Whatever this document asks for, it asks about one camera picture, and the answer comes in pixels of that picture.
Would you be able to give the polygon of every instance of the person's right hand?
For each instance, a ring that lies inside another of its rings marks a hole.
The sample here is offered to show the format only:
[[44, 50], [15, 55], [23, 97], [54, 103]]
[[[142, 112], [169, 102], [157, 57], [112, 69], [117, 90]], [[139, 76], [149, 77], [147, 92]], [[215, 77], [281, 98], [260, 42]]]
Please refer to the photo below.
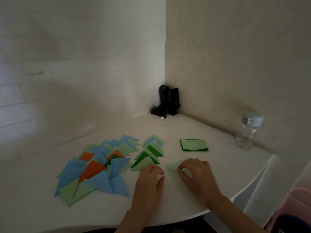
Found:
[[[183, 168], [191, 172], [192, 178], [185, 174]], [[177, 172], [186, 186], [208, 209], [213, 208], [215, 203], [224, 198], [207, 161], [187, 159], [178, 166]]]

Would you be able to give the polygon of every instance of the person's left hand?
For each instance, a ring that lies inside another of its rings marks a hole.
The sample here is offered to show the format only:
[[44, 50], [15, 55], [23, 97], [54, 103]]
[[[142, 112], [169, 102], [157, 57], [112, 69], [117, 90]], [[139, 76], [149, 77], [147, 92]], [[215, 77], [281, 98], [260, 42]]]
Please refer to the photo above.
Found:
[[158, 180], [159, 174], [165, 174], [163, 169], [149, 164], [141, 169], [135, 186], [130, 212], [145, 219], [146, 223], [149, 222], [161, 201], [165, 176]]

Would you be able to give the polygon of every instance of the white wall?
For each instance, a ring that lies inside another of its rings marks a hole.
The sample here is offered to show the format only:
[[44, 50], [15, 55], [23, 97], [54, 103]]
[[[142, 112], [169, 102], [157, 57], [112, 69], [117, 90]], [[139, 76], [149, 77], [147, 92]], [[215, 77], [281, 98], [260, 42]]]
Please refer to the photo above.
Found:
[[166, 0], [0, 0], [0, 160], [148, 112]]

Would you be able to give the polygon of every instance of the transparent bottle body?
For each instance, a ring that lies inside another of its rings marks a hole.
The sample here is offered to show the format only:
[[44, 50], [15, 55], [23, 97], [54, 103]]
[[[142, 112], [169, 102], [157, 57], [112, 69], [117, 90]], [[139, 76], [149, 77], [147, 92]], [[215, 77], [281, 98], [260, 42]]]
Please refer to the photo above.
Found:
[[243, 127], [235, 134], [235, 144], [243, 149], [251, 149], [253, 147], [253, 138], [256, 128], [243, 125]]

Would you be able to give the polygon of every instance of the forearm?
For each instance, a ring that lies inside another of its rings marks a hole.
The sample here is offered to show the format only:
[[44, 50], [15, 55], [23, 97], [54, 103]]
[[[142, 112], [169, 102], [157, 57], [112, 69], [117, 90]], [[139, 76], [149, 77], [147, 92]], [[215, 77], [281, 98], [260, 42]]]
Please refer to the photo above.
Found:
[[143, 216], [139, 216], [130, 209], [126, 212], [115, 233], [141, 233], [147, 224], [148, 221], [144, 220]]
[[232, 233], [265, 233], [252, 219], [238, 209], [227, 197], [221, 198], [211, 211], [232, 231]]

